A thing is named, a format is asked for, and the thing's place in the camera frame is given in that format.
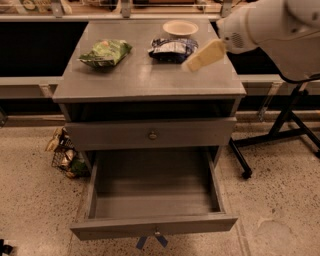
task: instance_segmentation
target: black stand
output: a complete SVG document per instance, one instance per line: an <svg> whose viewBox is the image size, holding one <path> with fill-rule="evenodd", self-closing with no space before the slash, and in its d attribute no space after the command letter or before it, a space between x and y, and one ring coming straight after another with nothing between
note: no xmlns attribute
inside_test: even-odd
<svg viewBox="0 0 320 256"><path fill-rule="evenodd" d="M239 147L255 145L263 142L270 142L274 140L290 138L290 137L300 136L305 134L318 147L318 152L316 152L315 154L318 158L320 158L320 140L292 112L292 110L294 109L295 105L298 103L300 98L308 94L307 90L305 90L305 86L306 86L306 83L298 84L296 88L292 91L288 104L282 109L282 111L280 112L279 116L277 117L275 123L273 124L268 134L251 137L247 139L241 139L241 140L233 140L232 138L230 139L229 145L231 146L242 168L244 169L244 172L242 173L242 177L244 179L251 178L252 170L247 164L241 152L239 151L238 149ZM280 132L280 129L283 126L283 124L291 119L295 121L295 123L299 126L299 128Z"/></svg>
<svg viewBox="0 0 320 256"><path fill-rule="evenodd" d="M3 253L9 255L12 252L12 250L13 250L12 246L7 244L5 245L4 240L0 239L0 255L2 255Z"/></svg>
<svg viewBox="0 0 320 256"><path fill-rule="evenodd" d="M0 107L0 128L2 128L5 125L7 119L8 119L7 114Z"/></svg>

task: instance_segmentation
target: white object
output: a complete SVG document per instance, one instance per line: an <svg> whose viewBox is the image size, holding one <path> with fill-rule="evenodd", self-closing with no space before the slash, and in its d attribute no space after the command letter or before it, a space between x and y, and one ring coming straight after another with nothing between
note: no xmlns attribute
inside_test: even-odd
<svg viewBox="0 0 320 256"><path fill-rule="evenodd" d="M221 60L226 53L225 44L220 39L213 39L197 52L191 54L182 63L184 71L197 71L198 69Z"/></svg>
<svg viewBox="0 0 320 256"><path fill-rule="evenodd" d="M188 37L196 33L199 28L190 21L171 20L163 25L163 30L173 36Z"/></svg>

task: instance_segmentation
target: tabletop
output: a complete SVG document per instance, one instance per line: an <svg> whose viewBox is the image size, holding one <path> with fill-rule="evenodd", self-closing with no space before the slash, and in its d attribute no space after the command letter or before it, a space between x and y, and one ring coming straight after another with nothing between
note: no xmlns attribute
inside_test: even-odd
<svg viewBox="0 0 320 256"><path fill-rule="evenodd" d="M180 64L160 62L148 55L151 41L168 38L163 24L169 20L90 21L58 85L57 103L118 100L161 100L192 97L243 97L246 92L231 62L224 59L196 72L185 72ZM209 20L190 19L199 27L191 36L199 47L217 38ZM98 72L78 60L101 39L121 39L132 46L121 62Z"/></svg>

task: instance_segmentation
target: drawer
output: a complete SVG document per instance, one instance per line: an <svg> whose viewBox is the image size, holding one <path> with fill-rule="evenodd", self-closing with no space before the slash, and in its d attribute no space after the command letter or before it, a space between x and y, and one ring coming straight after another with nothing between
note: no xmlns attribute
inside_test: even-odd
<svg viewBox="0 0 320 256"><path fill-rule="evenodd" d="M206 148L99 151L80 240L228 231Z"/></svg>
<svg viewBox="0 0 320 256"><path fill-rule="evenodd" d="M67 123L79 151L227 145L235 117Z"/></svg>

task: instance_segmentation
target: gray cabinet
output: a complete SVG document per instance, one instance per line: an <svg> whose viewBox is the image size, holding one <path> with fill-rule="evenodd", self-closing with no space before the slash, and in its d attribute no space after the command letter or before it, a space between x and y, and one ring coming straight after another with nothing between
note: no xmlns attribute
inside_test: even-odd
<svg viewBox="0 0 320 256"><path fill-rule="evenodd" d="M92 169L86 220L71 226L81 240L227 231L237 220L224 211L215 166L244 88L228 59L185 73L149 58L165 22L90 22L53 96ZM209 21L194 22L200 46L216 37ZM106 36L133 52L105 73L77 61Z"/></svg>

